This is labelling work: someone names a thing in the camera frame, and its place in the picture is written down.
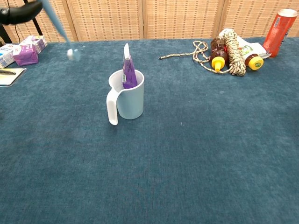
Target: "white cup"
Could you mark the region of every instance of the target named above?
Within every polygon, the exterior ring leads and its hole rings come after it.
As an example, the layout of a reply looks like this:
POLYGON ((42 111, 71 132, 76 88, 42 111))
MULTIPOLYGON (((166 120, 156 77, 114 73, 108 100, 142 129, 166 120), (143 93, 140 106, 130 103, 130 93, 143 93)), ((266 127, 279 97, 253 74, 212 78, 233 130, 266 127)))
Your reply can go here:
POLYGON ((112 125, 118 124, 117 111, 124 119, 136 119, 143 113, 144 75, 135 70, 138 85, 125 89, 122 85, 123 70, 109 77, 110 92, 107 94, 108 119, 112 125))

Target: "orange can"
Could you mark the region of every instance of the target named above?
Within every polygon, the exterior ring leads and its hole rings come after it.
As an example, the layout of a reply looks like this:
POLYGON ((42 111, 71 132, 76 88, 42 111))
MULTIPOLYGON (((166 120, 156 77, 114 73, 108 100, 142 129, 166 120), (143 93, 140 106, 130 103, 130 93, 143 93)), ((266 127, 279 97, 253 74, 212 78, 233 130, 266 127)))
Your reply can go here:
POLYGON ((263 47, 271 54, 270 57, 276 57, 281 44, 288 35, 298 13, 293 9, 281 9, 278 11, 275 20, 267 34, 263 47))

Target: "notebook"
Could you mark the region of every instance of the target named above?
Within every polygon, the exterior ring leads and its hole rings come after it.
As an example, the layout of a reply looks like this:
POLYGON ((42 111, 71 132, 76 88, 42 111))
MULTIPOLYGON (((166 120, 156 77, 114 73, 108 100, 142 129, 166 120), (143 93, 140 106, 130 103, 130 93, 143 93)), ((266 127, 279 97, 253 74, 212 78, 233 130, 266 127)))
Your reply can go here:
POLYGON ((21 76, 26 72, 27 69, 0 69, 0 86, 12 86, 21 76), (15 75, 2 74, 1 71, 12 71, 15 75))

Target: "rope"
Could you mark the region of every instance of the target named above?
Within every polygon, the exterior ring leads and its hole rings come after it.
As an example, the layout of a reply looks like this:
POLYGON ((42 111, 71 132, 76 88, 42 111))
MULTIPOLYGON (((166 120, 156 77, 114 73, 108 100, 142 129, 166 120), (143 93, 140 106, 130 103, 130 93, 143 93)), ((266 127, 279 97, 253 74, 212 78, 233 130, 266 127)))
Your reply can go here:
POLYGON ((204 41, 194 41, 193 46, 195 50, 192 53, 183 53, 183 54, 170 54, 166 56, 161 56, 159 59, 166 59, 169 57, 181 57, 181 56, 189 56, 192 55, 193 60, 198 62, 202 67, 206 70, 218 74, 224 74, 229 72, 233 76, 244 76, 246 72, 246 65, 243 61, 241 51, 239 50, 239 43, 237 41, 237 33, 233 30, 229 31, 228 33, 224 34, 225 45, 228 50, 228 57, 229 57, 229 69, 225 71, 215 71, 211 68, 206 67, 203 63, 207 63, 211 60, 211 57, 207 57, 204 52, 209 49, 207 42, 204 41), (198 58, 199 53, 204 57, 205 60, 200 60, 198 58))

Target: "purple packet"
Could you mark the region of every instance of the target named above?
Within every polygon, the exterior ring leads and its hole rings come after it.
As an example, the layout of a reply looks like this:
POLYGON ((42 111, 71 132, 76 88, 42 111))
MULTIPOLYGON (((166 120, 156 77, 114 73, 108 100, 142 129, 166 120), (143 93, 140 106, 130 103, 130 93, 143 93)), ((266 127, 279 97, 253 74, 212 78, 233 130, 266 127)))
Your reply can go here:
POLYGON ((122 85, 125 89, 134 88, 138 85, 128 44, 124 47, 122 85))
POLYGON ((38 53, 35 45, 21 45, 14 50, 13 57, 19 66, 38 63, 38 53))

